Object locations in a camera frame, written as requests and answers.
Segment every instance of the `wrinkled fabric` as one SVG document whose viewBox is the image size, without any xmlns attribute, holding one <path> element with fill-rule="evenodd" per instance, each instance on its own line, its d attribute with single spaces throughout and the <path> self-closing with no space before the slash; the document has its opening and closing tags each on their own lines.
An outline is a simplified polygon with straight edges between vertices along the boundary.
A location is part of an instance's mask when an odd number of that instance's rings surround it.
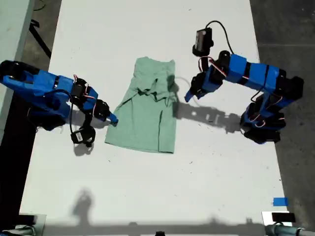
<svg viewBox="0 0 315 236">
<path fill-rule="evenodd" d="M 177 96 L 175 62 L 136 61 L 133 78 L 114 114 L 105 142 L 134 150 L 174 152 Z"/>
</svg>

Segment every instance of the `white table surface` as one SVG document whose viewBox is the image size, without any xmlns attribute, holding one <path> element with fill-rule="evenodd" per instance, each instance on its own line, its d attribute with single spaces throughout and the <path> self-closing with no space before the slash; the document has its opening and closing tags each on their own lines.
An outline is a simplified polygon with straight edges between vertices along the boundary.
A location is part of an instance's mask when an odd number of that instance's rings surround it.
<svg viewBox="0 0 315 236">
<path fill-rule="evenodd" d="M 0 0 L 0 63 L 20 60 L 35 0 Z M 0 144 L 13 91 L 0 84 Z"/>
<path fill-rule="evenodd" d="M 210 20 L 225 25 L 237 54 L 258 62 L 249 0 L 63 0 L 49 71 L 69 77 L 76 73 L 114 110 L 138 57 L 174 59 L 176 76 L 190 81 L 198 73 L 198 58 L 191 53 L 195 32 Z M 217 58 L 228 47 L 222 29 L 212 27 L 211 56 Z M 176 82 L 184 103 L 189 87 Z M 204 106 L 240 116 L 254 92 L 224 82 L 199 105 L 191 100 L 191 107 L 181 106 L 179 114 Z M 237 232 L 221 225 L 211 230 L 218 226 L 213 220 L 238 225 L 250 218 L 262 224 L 262 211 L 286 210 L 272 206 L 274 197 L 284 196 L 274 144 L 257 145 L 240 132 L 226 133 L 224 125 L 206 123 L 177 120 L 174 154 L 105 144 L 107 127 L 96 129 L 94 149 L 84 154 L 74 148 L 68 125 L 51 132 L 40 129 L 21 212 L 46 214 L 44 235 L 154 234 L 166 225 L 174 226 L 166 233 L 232 235 Z M 209 222 L 211 229 L 191 230 L 191 225 Z M 130 223 L 152 227 L 126 228 Z M 181 231 L 175 225 L 190 227 Z M 264 234 L 263 227 L 258 234 Z"/>
</svg>

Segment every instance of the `gray concrete floor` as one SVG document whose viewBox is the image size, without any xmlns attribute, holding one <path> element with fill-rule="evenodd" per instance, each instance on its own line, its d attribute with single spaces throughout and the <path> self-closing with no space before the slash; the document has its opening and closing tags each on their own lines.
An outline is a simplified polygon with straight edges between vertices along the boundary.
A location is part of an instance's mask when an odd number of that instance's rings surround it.
<svg viewBox="0 0 315 236">
<path fill-rule="evenodd" d="M 40 22 L 39 33 L 52 49 L 61 0 L 44 2 L 45 8 L 34 11 L 33 19 Z M 36 0 L 35 8 L 41 5 Z M 297 75 L 305 80 L 304 97 L 284 109 L 287 127 L 276 150 L 288 208 L 296 214 L 298 226 L 314 231 L 315 1 L 251 0 L 251 6 L 261 62 L 285 69 L 289 78 Z M 30 33 L 22 60 L 44 70 L 49 67 Z"/>
</svg>

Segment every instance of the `black cable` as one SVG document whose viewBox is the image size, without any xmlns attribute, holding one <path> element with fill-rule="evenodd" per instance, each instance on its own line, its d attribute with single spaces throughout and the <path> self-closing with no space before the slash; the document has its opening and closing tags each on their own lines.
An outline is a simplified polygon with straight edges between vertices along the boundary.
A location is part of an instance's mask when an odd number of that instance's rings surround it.
<svg viewBox="0 0 315 236">
<path fill-rule="evenodd" d="M 38 8 L 38 9 L 34 9 L 33 11 L 40 11 L 40 10 L 42 10 L 42 9 L 44 9 L 45 8 L 45 6 L 46 6 L 46 3 L 44 3 L 44 1 L 43 0 L 39 0 L 40 2 L 42 2 L 43 3 L 43 5 L 40 7 L 40 8 Z"/>
<path fill-rule="evenodd" d="M 71 134 L 73 134 L 73 131 L 72 131 L 72 112 L 73 112 L 73 99 L 72 99 L 72 96 L 67 90 L 64 90 L 64 89 L 56 89 L 56 90 L 53 90 L 53 91 L 50 91 L 50 92 L 46 92 L 45 95 L 50 95 L 50 94 L 56 93 L 56 92 L 63 92 L 65 94 L 67 94 L 69 99 L 70 99 L 71 109 L 70 109 L 69 125 L 70 125 L 70 132 L 71 132 Z"/>
<path fill-rule="evenodd" d="M 223 24 L 222 24 L 220 21 L 210 21 L 210 22 L 206 25 L 206 28 L 207 28 L 211 23 L 218 23 L 218 24 L 222 27 L 222 29 L 224 30 L 224 33 L 225 33 L 225 37 L 226 37 L 226 41 L 227 41 L 228 47 L 229 47 L 231 53 L 234 54 L 234 52 L 233 52 L 233 50 L 232 50 L 232 47 L 231 47 L 231 45 L 230 45 L 230 42 L 228 41 L 227 32 L 226 32 L 225 27 L 223 26 Z"/>
<path fill-rule="evenodd" d="M 251 97 L 251 101 L 254 102 L 254 103 L 256 103 L 256 101 L 254 101 L 253 98 L 256 97 L 257 94 L 259 94 L 259 93 L 261 92 L 261 90 L 262 90 L 262 89 L 265 87 L 265 85 L 266 85 L 268 71 L 269 71 L 269 65 L 267 65 L 267 68 L 266 68 L 264 85 L 258 90 L 257 93 L 255 93 L 255 94 L 253 95 L 253 97 Z"/>
</svg>

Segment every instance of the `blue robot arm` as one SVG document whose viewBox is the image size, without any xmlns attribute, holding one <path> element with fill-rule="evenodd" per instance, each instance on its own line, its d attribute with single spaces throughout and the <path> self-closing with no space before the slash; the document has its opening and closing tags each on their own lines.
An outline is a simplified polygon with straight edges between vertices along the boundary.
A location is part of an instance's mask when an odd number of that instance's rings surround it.
<svg viewBox="0 0 315 236">
<path fill-rule="evenodd" d="M 85 80 L 76 76 L 73 80 L 22 62 L 6 60 L 0 64 L 0 83 L 32 104 L 28 116 L 36 126 L 52 130 L 65 124 L 70 116 L 71 138 L 75 144 L 92 146 L 95 139 L 95 130 L 90 126 L 93 117 L 101 121 L 108 118 L 113 124 L 118 122 L 108 105 L 98 99 L 97 92 Z M 75 132 L 71 127 L 73 105 L 86 117 L 82 127 Z"/>
<path fill-rule="evenodd" d="M 284 70 L 262 63 L 250 63 L 246 58 L 228 51 L 220 52 L 216 61 L 212 58 L 209 60 L 210 47 L 213 46 L 211 37 L 211 28 L 197 32 L 192 52 L 200 57 L 202 70 L 193 77 L 185 100 L 188 102 L 193 96 L 200 99 L 216 91 L 224 80 L 257 90 L 253 97 L 262 91 L 263 94 L 255 101 L 251 98 L 252 103 L 242 114 L 240 125 L 245 129 L 244 136 L 259 144 L 279 141 L 279 130 L 285 127 L 284 115 L 279 111 L 302 97 L 303 79 L 296 76 L 288 79 Z"/>
</svg>

